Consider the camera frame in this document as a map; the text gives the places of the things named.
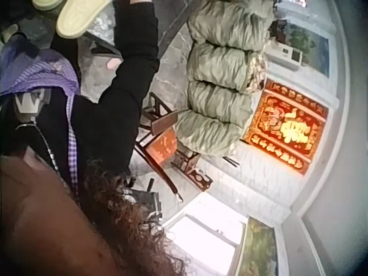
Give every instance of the curly brown hair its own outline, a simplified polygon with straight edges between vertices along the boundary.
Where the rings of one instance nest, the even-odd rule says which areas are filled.
[[[81,208],[108,243],[116,266],[131,276],[184,276],[185,263],[169,254],[172,241],[164,228],[145,221],[144,208],[125,200],[117,188],[122,177],[111,177],[95,163],[80,187]]]

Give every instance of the stacked sacks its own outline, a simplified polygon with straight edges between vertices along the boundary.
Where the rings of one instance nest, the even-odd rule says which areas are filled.
[[[206,2],[189,19],[197,41],[187,65],[191,110],[175,126],[192,151],[220,157],[233,153],[252,115],[250,93],[265,78],[262,50],[274,20],[273,0],[233,1]]]
[[[261,51],[269,39],[268,28],[274,17],[262,18],[242,5],[208,2],[189,18],[193,39],[222,47]]]
[[[239,3],[243,8],[259,17],[273,20],[274,0],[230,0]]]
[[[238,49],[195,44],[187,64],[190,81],[210,82],[241,90],[247,78],[247,54]]]
[[[188,100],[193,111],[243,129],[252,115],[250,95],[243,95],[211,83],[191,82]]]
[[[234,124],[225,124],[192,110],[179,113],[175,133],[194,152],[223,157],[232,153],[243,130]]]

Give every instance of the bright window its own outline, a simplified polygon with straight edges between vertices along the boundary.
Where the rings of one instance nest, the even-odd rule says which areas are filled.
[[[247,219],[203,193],[168,228],[181,249],[222,275],[228,275],[242,242]]]

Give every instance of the purple checkered scarf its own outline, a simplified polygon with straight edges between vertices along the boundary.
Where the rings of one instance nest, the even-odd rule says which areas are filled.
[[[1,55],[0,96],[50,87],[61,87],[68,97],[68,165],[72,190],[78,198],[77,147],[71,126],[74,95],[80,94],[76,73],[60,53],[51,49],[39,50],[21,34],[13,36]]]

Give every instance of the red poster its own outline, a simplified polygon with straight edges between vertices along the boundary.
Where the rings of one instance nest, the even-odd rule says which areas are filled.
[[[327,116],[325,106],[269,80],[244,141],[305,174],[306,164],[312,162],[318,149]],[[266,142],[256,143],[255,136]],[[268,151],[270,147],[266,143],[279,147],[290,158],[283,152],[280,155],[279,151],[278,154]],[[301,162],[298,167],[294,160]]]

